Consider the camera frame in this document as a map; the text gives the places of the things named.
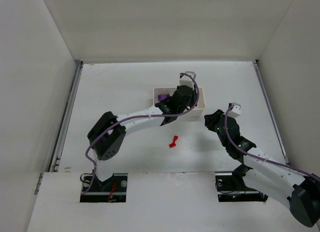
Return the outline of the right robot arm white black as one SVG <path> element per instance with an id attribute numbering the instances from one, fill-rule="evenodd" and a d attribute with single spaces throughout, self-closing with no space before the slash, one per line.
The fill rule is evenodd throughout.
<path id="1" fill-rule="evenodd" d="M 229 107 L 204 116 L 205 127 L 216 133 L 222 147 L 240 166 L 233 171 L 236 184 L 257 190 L 286 207 L 306 227 L 320 219 L 319 176 L 271 159 L 243 137 Z"/>

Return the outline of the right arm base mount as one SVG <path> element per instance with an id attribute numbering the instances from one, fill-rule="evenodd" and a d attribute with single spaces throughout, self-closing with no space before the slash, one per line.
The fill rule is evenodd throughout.
<path id="1" fill-rule="evenodd" d="M 245 185 L 243 177 L 249 168 L 243 164 L 233 171 L 215 174 L 219 202 L 266 202 L 268 196 Z"/>

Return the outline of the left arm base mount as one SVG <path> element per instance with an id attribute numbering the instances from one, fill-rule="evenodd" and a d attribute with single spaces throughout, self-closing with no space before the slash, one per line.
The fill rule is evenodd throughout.
<path id="1" fill-rule="evenodd" d="M 106 181 L 94 178 L 90 189 L 80 195 L 82 203 L 124 203 L 127 199 L 128 174 L 116 173 Z"/>

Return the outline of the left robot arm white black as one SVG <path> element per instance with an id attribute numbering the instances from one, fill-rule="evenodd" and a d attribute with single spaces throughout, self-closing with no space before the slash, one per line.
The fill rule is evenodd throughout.
<path id="1" fill-rule="evenodd" d="M 104 162 L 119 152 L 125 136 L 176 121 L 195 107 L 198 91 L 196 86 L 181 85 L 171 96 L 145 110 L 118 116 L 111 111 L 105 112 L 87 134 L 95 154 L 94 179 L 102 183 L 112 176 L 111 166 Z"/>

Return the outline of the red round lego piece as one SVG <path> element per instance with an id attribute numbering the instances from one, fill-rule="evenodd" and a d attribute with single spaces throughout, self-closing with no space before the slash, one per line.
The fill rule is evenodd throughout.
<path id="1" fill-rule="evenodd" d="M 178 136 L 176 136 L 176 135 L 173 137 L 173 139 L 172 139 L 172 143 L 171 143 L 171 144 L 169 144 L 169 148 L 176 147 L 178 138 L 179 138 L 179 137 L 178 137 Z"/>

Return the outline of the green plate purple brick lego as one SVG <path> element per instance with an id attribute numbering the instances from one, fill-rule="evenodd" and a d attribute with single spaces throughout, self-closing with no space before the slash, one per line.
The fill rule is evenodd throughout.
<path id="1" fill-rule="evenodd" d="M 164 99 L 168 98 L 169 96 L 170 96 L 169 94 L 159 94 L 159 95 L 157 96 L 157 100 L 158 100 L 158 102 L 161 102 L 161 101 L 163 101 Z"/>

